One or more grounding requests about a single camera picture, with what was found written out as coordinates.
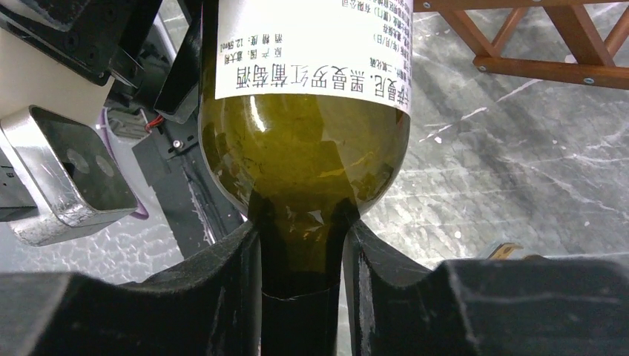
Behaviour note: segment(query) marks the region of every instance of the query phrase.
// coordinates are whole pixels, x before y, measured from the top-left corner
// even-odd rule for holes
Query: white label
[[[300,93],[411,112],[412,0],[220,0],[216,99]]]

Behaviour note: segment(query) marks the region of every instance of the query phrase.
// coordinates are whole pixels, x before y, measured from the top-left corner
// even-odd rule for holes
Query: green glass bottle
[[[230,47],[217,41],[226,21],[218,13],[205,5],[200,138],[210,173],[260,231],[265,295],[287,300],[334,288],[347,231],[400,170],[409,115],[316,93],[217,99],[217,53]]]

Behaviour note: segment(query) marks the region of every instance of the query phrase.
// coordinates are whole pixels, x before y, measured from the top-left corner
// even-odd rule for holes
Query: wooden slat
[[[545,7],[570,52],[581,65],[614,65],[605,43],[583,5]]]
[[[457,10],[482,10],[504,9],[514,7],[538,7],[538,6],[567,6],[577,4],[603,4],[613,2],[611,0],[414,0],[413,7],[416,13],[431,11],[457,11]]]
[[[529,11],[528,7],[520,7],[518,9],[513,9],[509,16],[507,16],[507,20],[502,25],[501,29],[498,31],[498,34],[495,35],[493,39],[492,46],[499,53],[502,53],[504,46],[507,44],[511,36],[513,36],[513,32],[516,30],[516,26],[522,20],[522,18]]]
[[[629,7],[624,11],[620,19],[611,29],[609,36],[605,39],[605,47],[613,57],[618,53],[618,50],[627,41],[629,37]]]
[[[442,11],[440,14],[477,56],[500,56],[465,11]]]
[[[487,73],[574,84],[586,84],[584,80],[590,78],[594,81],[592,86],[629,90],[629,68],[627,67],[490,57],[476,57],[474,65],[483,67]]]

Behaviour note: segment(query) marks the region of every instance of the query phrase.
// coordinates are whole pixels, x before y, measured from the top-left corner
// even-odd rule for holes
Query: gray marble floor
[[[161,14],[178,45],[186,24],[173,3],[166,0]],[[588,10],[606,36],[625,7]],[[491,38],[507,12],[470,15]],[[434,13],[415,15],[414,34],[409,150],[367,224],[430,267],[475,256],[493,240],[629,264],[629,93],[480,73],[472,52]],[[518,26],[505,54],[574,60],[540,9]],[[616,62],[629,65],[629,45]],[[131,143],[117,142],[116,150],[151,219],[126,218],[92,237],[44,248],[19,245],[0,225],[2,271],[73,269],[121,283],[182,259]],[[342,297],[339,355],[351,354],[347,325]]]

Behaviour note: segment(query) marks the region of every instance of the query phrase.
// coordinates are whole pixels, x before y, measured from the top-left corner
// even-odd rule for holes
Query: red wire
[[[150,133],[151,129],[156,128],[157,126],[160,126],[163,122],[164,122],[164,116],[157,115],[157,117],[153,121],[149,122],[148,124],[144,126],[144,130]]]

